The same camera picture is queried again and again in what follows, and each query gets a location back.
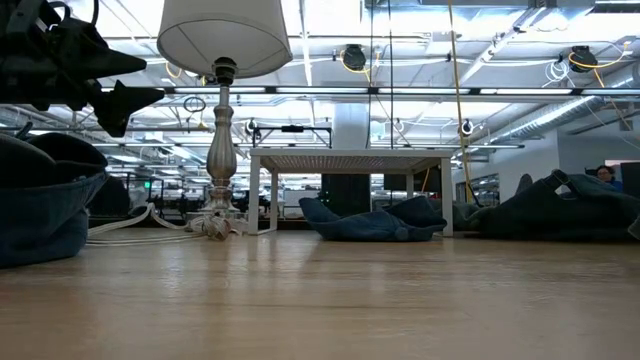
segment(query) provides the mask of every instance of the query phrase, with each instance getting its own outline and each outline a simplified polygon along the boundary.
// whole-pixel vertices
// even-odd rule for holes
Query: ceiling
[[[91,18],[93,1],[65,2],[71,6],[74,17],[84,20]],[[378,54],[379,60],[374,60],[372,70],[372,82],[375,86],[450,88],[454,86],[454,66],[448,60],[452,50],[449,14],[446,7],[420,6],[419,3],[420,1],[413,0],[392,1],[389,21],[386,1],[379,1],[372,8],[364,6],[361,0],[282,0],[294,60],[272,74],[238,80],[234,86],[367,87],[369,82],[366,76],[347,71],[339,59],[340,51],[346,45],[358,44],[367,57],[372,50]],[[501,3],[515,4],[518,1]],[[301,4],[304,5],[304,14],[300,11]],[[160,28],[162,9],[163,0],[100,0],[97,23],[99,33],[112,49],[141,57],[148,63],[145,71],[100,79],[103,86],[113,86],[116,80],[127,86],[202,86],[195,77],[167,64],[159,54],[155,39]],[[459,6],[454,10],[454,28],[459,35],[456,41],[459,73],[461,78],[465,75],[468,77],[461,84],[463,87],[599,87],[592,73],[569,72],[568,77],[565,77],[562,72],[564,65],[553,63],[560,54],[566,57],[574,45],[588,45],[601,63],[612,62],[621,57],[623,43],[627,42],[628,52],[625,56],[615,65],[602,69],[606,82],[608,74],[635,62],[636,56],[640,54],[640,41],[636,40],[636,35],[640,32],[637,27],[640,14],[634,12],[587,14],[580,9],[555,9],[527,28],[526,32],[511,36],[510,30],[527,11],[523,6]],[[372,11],[373,34],[370,31],[369,17]],[[302,36],[303,28],[306,30],[306,39]],[[487,50],[492,45],[499,48],[487,55]],[[309,50],[307,61],[305,46]],[[475,66],[474,62],[483,56],[485,61],[480,66]],[[551,71],[562,75],[562,80],[551,81],[554,79]],[[78,119],[82,120],[81,125],[76,126],[86,130],[85,136],[91,134],[90,140],[94,143],[124,141],[208,144],[213,139],[213,107],[217,103],[217,95],[200,95],[207,108],[196,114],[190,114],[183,107],[189,97],[190,95],[167,95],[165,100],[155,106],[134,114],[130,128],[154,128],[150,130],[155,131],[131,131],[125,139],[111,139],[105,133],[93,132],[99,130],[99,127],[91,115],[91,109],[75,115],[76,123]],[[467,97],[463,99],[461,110],[464,119],[470,119],[476,124],[476,131],[489,132],[548,103],[562,101],[565,99],[560,97]],[[234,95],[232,88],[234,142],[241,144],[249,141],[244,135],[244,126],[250,119],[254,119],[260,126],[300,124],[331,127],[337,103],[369,104],[369,96],[304,93]],[[374,141],[390,141],[392,125],[388,114],[391,107],[389,96],[380,96],[378,99],[374,97],[368,106],[372,121],[381,124],[377,127],[378,135]],[[59,120],[68,126],[74,116],[63,107],[54,107],[49,113],[41,115],[53,119],[42,123],[43,126],[56,126]],[[409,142],[458,142],[455,96],[396,96],[393,118],[396,119],[396,133],[402,133]],[[20,118],[17,116],[13,122],[6,116],[0,118],[0,121],[5,126],[20,125]],[[563,127],[563,131],[571,132],[594,121],[597,120],[577,120]],[[199,126],[207,127],[209,131],[198,129]],[[617,125],[611,125],[579,136],[608,136],[609,132],[616,132],[616,129]],[[311,133],[294,135],[275,132],[265,140],[265,144],[313,141],[321,146],[317,136]],[[176,165],[202,165],[207,150],[206,146],[194,146],[181,148],[177,153],[172,150],[167,154],[156,148],[140,148],[127,150],[125,155],[140,158],[148,164],[171,162]],[[238,160],[242,171],[248,166],[248,162],[246,152],[242,148],[240,150]],[[122,155],[122,150],[119,149],[105,148],[104,151],[107,154]],[[127,163],[116,158],[110,160],[114,164]]]

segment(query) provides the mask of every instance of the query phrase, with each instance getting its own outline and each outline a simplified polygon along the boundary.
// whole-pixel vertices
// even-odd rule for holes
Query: wooden table surface
[[[278,232],[0,271],[3,360],[636,360],[639,334],[640,244]]]

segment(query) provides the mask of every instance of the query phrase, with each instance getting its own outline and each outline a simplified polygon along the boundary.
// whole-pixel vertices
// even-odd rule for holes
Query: lamp cord
[[[232,229],[231,223],[227,219],[223,219],[221,217],[215,216],[213,214],[207,214],[204,216],[197,217],[187,223],[185,226],[177,226],[174,225],[156,214],[155,204],[149,203],[147,205],[147,209],[145,212],[133,219],[119,221],[107,225],[98,226],[92,229],[89,229],[89,240],[87,241],[88,245],[98,245],[98,246],[106,246],[106,245],[139,245],[139,244],[152,244],[152,243],[165,243],[165,242],[175,242],[176,240],[188,240],[192,238],[200,238],[203,236],[209,237],[212,240],[224,240],[227,238],[229,233],[234,232],[237,234],[241,234],[242,230]],[[178,236],[165,237],[160,239],[149,239],[149,240],[100,240],[95,239],[96,235],[103,234],[109,231],[123,229],[125,227],[133,226],[139,224],[140,222],[147,219],[149,216],[153,220],[155,220],[158,224],[163,227],[171,230],[183,230],[188,233],[192,233],[189,235],[182,234]]]

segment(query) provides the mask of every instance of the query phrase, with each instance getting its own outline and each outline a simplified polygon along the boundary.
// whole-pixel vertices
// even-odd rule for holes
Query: fluorescent light
[[[584,89],[582,95],[640,95],[640,89]]]
[[[174,89],[176,94],[219,94],[220,87],[177,87]],[[265,92],[263,87],[243,87],[243,86],[232,86],[230,88],[231,93],[259,93],[263,94]]]
[[[569,95],[573,89],[482,89],[481,95]]]
[[[144,162],[142,159],[137,158],[135,156],[127,156],[127,155],[110,155],[111,158],[122,161],[122,162]]]
[[[252,144],[236,144],[236,147],[238,147],[238,148],[253,148],[253,145]],[[263,142],[262,144],[258,145],[257,147],[261,147],[261,148],[263,148],[263,147],[325,148],[327,146],[325,144],[323,144],[323,143],[296,143],[296,142],[292,142],[292,143],[265,143],[265,142]]]
[[[276,89],[280,94],[366,94],[367,88],[317,88],[317,87],[279,87]]]
[[[469,149],[522,149],[524,145],[469,145]]]
[[[160,79],[160,80],[162,80],[162,82],[169,83],[169,84],[171,84],[172,86],[178,86],[178,85],[176,85],[176,83],[174,83],[174,82],[173,82],[171,79],[169,79],[169,78],[162,78],[162,79]]]
[[[461,95],[469,94],[469,89],[460,89]],[[391,94],[391,88],[381,88],[378,91],[380,94]],[[406,95],[455,95],[456,89],[454,88],[393,88],[394,94],[406,94]]]
[[[372,148],[390,148],[389,144],[371,144]],[[434,148],[434,149],[459,149],[460,145],[456,144],[418,144],[411,143],[410,148],[403,148],[402,144],[397,144],[395,147],[398,149],[412,149],[412,148]]]
[[[640,4],[640,1],[636,1],[636,0],[596,0],[596,4],[637,5],[637,4]]]
[[[163,143],[106,143],[106,144],[92,144],[94,147],[174,147],[176,144],[163,144]]]
[[[93,147],[118,147],[120,144],[111,143],[111,144],[91,144]]]

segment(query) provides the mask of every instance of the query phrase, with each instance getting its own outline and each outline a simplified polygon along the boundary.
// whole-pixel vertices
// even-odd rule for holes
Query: table leg
[[[260,156],[251,156],[249,180],[249,235],[258,235],[260,215]]]
[[[278,172],[271,171],[271,221],[270,229],[275,231],[278,229]]]
[[[441,185],[442,185],[442,217],[447,220],[447,226],[443,234],[446,237],[453,237],[453,183],[451,179],[451,159],[442,158],[441,164]]]
[[[413,174],[407,174],[407,199],[413,198]]]

